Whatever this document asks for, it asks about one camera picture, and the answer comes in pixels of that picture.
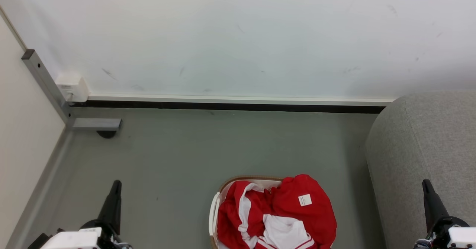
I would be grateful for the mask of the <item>grey metal frame post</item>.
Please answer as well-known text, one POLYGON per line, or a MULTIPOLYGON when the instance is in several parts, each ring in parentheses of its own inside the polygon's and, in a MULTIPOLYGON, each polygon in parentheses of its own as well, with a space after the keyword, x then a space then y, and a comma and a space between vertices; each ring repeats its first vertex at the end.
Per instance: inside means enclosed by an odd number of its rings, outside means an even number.
POLYGON ((114 133, 119 131, 122 126, 122 119, 120 118, 77 118, 34 49, 26 49, 22 61, 65 123, 67 129, 114 133))

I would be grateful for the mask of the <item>white and black baseboard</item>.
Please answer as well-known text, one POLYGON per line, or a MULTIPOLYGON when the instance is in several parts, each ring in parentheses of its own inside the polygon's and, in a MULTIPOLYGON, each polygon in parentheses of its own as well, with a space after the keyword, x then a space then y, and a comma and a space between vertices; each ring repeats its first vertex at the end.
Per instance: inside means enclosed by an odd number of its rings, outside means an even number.
POLYGON ((138 108, 378 114, 392 102, 392 99, 362 98, 281 98, 216 95, 92 93, 87 101, 70 102, 70 106, 73 108, 138 108))

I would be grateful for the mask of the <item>grey fabric sofa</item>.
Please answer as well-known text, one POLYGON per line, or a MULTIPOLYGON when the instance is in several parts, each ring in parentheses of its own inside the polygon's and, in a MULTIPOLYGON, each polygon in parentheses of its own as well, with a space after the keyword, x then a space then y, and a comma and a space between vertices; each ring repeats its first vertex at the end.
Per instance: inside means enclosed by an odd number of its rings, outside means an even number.
POLYGON ((422 182, 476 227, 476 90, 405 95, 374 121, 364 147, 386 249, 427 234, 422 182))

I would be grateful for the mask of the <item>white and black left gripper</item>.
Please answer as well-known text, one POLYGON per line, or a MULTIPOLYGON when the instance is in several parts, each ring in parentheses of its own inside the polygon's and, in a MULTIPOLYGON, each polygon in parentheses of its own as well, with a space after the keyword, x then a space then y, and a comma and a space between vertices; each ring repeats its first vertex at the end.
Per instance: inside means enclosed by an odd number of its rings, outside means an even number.
POLYGON ((40 249, 133 249, 119 237, 121 188, 121 181, 113 182, 97 220, 87 222, 76 232, 58 232, 40 249))

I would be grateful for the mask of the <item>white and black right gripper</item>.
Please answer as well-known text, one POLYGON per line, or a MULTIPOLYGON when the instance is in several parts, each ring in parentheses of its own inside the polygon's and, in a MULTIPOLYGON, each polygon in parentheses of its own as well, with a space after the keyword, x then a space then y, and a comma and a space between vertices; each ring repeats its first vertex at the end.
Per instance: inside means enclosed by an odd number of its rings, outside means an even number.
POLYGON ((429 179, 422 181, 427 236, 414 249, 476 249, 476 227, 449 216, 429 179))

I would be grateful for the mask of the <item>white wall socket box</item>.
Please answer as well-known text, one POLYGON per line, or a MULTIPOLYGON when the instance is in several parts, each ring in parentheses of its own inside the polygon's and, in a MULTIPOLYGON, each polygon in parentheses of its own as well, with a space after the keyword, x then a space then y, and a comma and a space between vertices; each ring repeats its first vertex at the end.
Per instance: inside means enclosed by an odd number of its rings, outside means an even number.
POLYGON ((90 96, 86 81, 78 74, 61 74, 55 83, 67 102, 86 102, 90 96))

